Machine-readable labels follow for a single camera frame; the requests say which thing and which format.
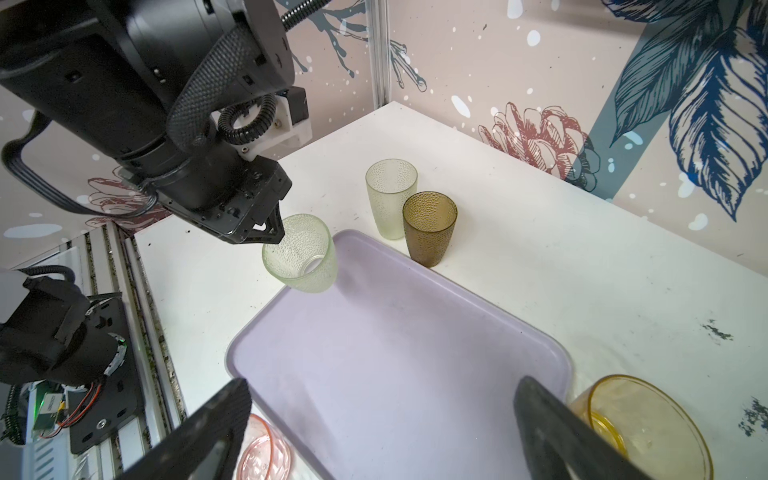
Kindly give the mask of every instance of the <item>cup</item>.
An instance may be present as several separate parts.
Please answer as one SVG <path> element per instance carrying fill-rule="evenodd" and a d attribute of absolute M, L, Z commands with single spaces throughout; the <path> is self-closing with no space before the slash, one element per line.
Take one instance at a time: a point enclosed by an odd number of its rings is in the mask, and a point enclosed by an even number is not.
<path fill-rule="evenodd" d="M 416 193 L 418 179 L 416 167 L 397 158 L 378 161 L 366 172 L 368 199 L 382 237 L 397 240 L 405 235 L 402 205 Z"/>
<path fill-rule="evenodd" d="M 339 266 L 328 227 L 314 215 L 298 214 L 283 220 L 285 237 L 277 245 L 265 243 L 261 257 L 266 270 L 296 290 L 320 293 L 336 281 Z"/>
<path fill-rule="evenodd" d="M 237 480 L 286 480 L 291 449 L 283 435 L 259 416 L 250 414 L 243 435 Z"/>
<path fill-rule="evenodd" d="M 420 192 L 402 206 L 408 252 L 414 261 L 433 267 L 440 263 L 453 235 L 458 209 L 437 192 Z"/>
<path fill-rule="evenodd" d="M 699 429 L 682 407 L 650 383 L 607 376 L 570 407 L 651 478 L 712 480 L 712 458 Z"/>

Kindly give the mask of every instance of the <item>white tabletop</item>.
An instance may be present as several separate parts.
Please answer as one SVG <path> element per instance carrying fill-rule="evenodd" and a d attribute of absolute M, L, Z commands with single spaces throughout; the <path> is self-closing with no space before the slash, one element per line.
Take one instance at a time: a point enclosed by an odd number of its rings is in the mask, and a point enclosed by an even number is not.
<path fill-rule="evenodd" d="M 718 478 L 764 478 L 768 431 L 739 424 L 768 404 L 768 279 L 476 139 L 390 104 L 285 157 L 284 217 L 382 239 L 365 172 L 397 157 L 459 215 L 440 274 L 559 341 L 571 396 L 628 373 L 675 398 L 696 422 Z M 136 235 L 189 412 L 230 377 L 224 353 L 280 290 L 261 245 L 229 245 L 169 217 Z M 731 335 L 723 339 L 718 331 Z M 292 478 L 300 478 L 299 465 Z"/>

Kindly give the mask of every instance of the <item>lavender serving tray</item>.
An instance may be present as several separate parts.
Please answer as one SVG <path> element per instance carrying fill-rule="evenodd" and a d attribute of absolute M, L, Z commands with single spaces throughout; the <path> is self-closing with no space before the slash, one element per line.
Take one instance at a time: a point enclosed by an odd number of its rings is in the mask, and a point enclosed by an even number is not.
<path fill-rule="evenodd" d="M 530 375 L 564 399 L 565 350 L 371 237 L 333 239 L 336 283 L 281 290 L 230 374 L 326 480 L 529 479 L 515 389 Z"/>

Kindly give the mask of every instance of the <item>amber tumbler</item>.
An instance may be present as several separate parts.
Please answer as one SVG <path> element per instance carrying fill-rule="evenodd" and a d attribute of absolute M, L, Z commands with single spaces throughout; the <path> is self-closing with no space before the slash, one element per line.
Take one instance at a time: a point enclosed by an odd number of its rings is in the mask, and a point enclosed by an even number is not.
<path fill-rule="evenodd" d="M 453 200 L 437 192 L 420 192 L 406 200 L 402 218 L 411 258 L 428 267 L 440 263 L 457 216 Z"/>

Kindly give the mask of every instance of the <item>tray rim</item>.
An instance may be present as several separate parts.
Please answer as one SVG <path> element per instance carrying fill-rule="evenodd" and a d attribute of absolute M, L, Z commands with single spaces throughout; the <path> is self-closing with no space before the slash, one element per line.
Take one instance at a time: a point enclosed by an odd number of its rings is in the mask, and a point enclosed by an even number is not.
<path fill-rule="evenodd" d="M 516 319 L 517 321 L 524 323 L 527 327 L 532 329 L 535 333 L 541 334 L 546 339 L 549 339 L 553 343 L 553 347 L 556 347 L 559 354 L 561 354 L 565 360 L 565 362 L 568 364 L 568 371 L 566 372 L 566 378 L 564 383 L 564 391 L 562 393 L 560 392 L 553 392 L 553 395 L 557 397 L 561 402 L 565 402 L 565 397 L 570 391 L 571 387 L 573 386 L 573 379 L 574 379 L 574 363 L 573 359 L 571 358 L 570 353 L 565 349 L 565 347 L 558 342 L 557 339 L 555 339 L 553 336 L 549 335 L 548 333 L 536 328 L 535 326 L 531 325 L 530 323 L 525 322 L 520 317 L 516 316 L 514 313 L 510 313 L 504 309 L 502 309 L 500 306 L 495 305 L 494 303 L 489 302 L 482 296 L 479 296 L 477 293 L 472 292 L 471 290 L 468 290 L 464 288 L 462 285 L 459 285 L 458 283 L 454 282 L 453 280 L 449 279 L 447 276 L 443 276 L 438 272 L 435 272 L 433 269 L 428 268 L 426 266 L 423 266 L 420 263 L 415 262 L 410 257 L 406 256 L 403 252 L 400 252 L 398 250 L 395 250 L 394 248 L 390 247 L 389 245 L 386 245 L 382 243 L 380 240 L 371 237 L 370 235 L 366 235 L 365 233 L 354 230 L 354 229 L 345 229 L 337 232 L 335 235 L 333 235 L 333 242 L 336 242 L 337 237 L 362 237 L 361 240 L 366 241 L 368 240 L 373 247 L 375 247 L 377 250 L 381 251 L 384 255 L 392 255 L 397 254 L 401 257 L 404 257 L 408 262 L 411 263 L 409 265 L 411 268 L 414 269 L 414 271 L 420 275 L 420 276 L 434 276 L 437 278 L 439 283 L 443 283 L 440 286 L 443 288 L 446 288 L 445 283 L 447 283 L 449 286 L 452 286 L 453 288 L 456 288 L 458 290 L 461 290 L 465 293 L 467 293 L 469 296 L 474 297 L 479 300 L 480 304 L 482 304 L 484 307 L 489 308 L 490 310 L 495 310 L 497 313 L 502 313 L 505 316 L 511 316 L 513 319 Z M 232 340 L 230 340 L 229 344 L 227 345 L 227 351 L 224 354 L 224 368 L 227 371 L 227 374 L 229 374 L 232 378 L 245 378 L 243 377 L 237 369 L 233 367 L 233 346 L 241 340 L 241 337 L 244 335 L 244 333 L 252 327 L 253 321 L 261 315 L 262 312 L 266 311 L 268 308 L 273 306 L 274 303 L 277 303 L 282 299 L 287 293 L 291 290 L 291 287 L 285 285 L 283 288 L 278 291 L 272 299 L 265 303 L 261 309 L 259 309 L 258 312 L 256 312 L 255 315 L 245 324 L 243 327 L 238 330 L 237 334 L 235 334 L 234 337 L 232 337 Z M 280 418 L 279 415 L 277 415 L 270 407 L 269 405 L 264 401 L 264 399 L 256 392 L 256 390 L 251 386 L 250 383 L 248 383 L 248 390 L 250 391 L 251 399 L 253 400 L 253 403 L 256 404 L 256 406 L 261 410 L 261 412 L 266 416 L 266 420 L 273 425 L 275 425 L 282 433 L 283 436 L 286 437 L 289 441 L 289 443 L 293 446 L 293 448 L 301 455 L 304 462 L 317 474 L 318 477 L 320 477 L 322 480 L 337 480 L 336 477 L 334 477 L 324 466 L 323 463 L 312 453 L 312 450 L 304 444 L 300 439 L 296 438 L 296 436 L 293 434 L 293 431 L 288 427 L 288 425 Z"/>

